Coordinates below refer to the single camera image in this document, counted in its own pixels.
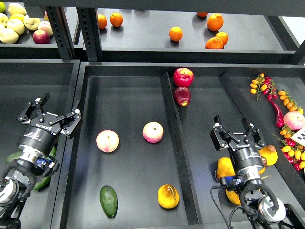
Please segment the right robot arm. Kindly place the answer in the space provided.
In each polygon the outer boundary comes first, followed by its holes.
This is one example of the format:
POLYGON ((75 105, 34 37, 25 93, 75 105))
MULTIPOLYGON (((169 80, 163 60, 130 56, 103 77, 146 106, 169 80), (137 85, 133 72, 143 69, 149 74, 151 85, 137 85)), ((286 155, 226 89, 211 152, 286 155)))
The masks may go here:
POLYGON ((218 188, 234 193, 239 200, 229 218, 224 219, 227 228, 232 228, 233 214, 241 209, 254 229, 303 229, 305 223, 290 204, 284 204, 260 176, 265 168, 259 151, 266 144, 260 133, 247 117, 242 118, 244 132, 231 132, 224 128, 217 115, 210 137, 217 151, 227 149, 229 157, 219 159, 215 178, 218 188))

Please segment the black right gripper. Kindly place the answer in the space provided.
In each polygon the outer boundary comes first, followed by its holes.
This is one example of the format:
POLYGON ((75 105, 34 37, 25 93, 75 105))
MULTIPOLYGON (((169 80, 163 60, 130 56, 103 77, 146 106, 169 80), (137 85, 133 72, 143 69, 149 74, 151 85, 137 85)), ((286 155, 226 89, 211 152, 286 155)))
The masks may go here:
POLYGON ((219 115, 216 115, 213 120, 214 125, 210 131, 211 140, 217 151, 228 148, 235 173, 244 176, 250 171, 256 173, 261 171, 264 163, 256 147, 265 147, 266 142, 260 129, 255 128, 247 116, 243 116, 244 143, 247 144, 240 145, 232 141, 234 136, 223 127, 219 115))

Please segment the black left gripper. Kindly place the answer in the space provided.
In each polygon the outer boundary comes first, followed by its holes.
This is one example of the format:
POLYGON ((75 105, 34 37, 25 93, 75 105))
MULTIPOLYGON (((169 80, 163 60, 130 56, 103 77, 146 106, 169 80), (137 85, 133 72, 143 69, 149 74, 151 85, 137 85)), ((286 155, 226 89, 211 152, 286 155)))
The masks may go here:
POLYGON ((50 96, 50 93, 46 92, 41 98, 36 98, 34 102, 27 102, 20 113, 19 121, 24 125, 29 125, 18 142, 20 150, 31 147, 42 155, 49 155, 59 134, 74 138, 80 129, 82 125, 80 100, 75 102, 71 112, 58 116, 49 112, 44 113, 43 106, 50 96), (33 111, 36 111, 37 117, 30 119, 33 111))

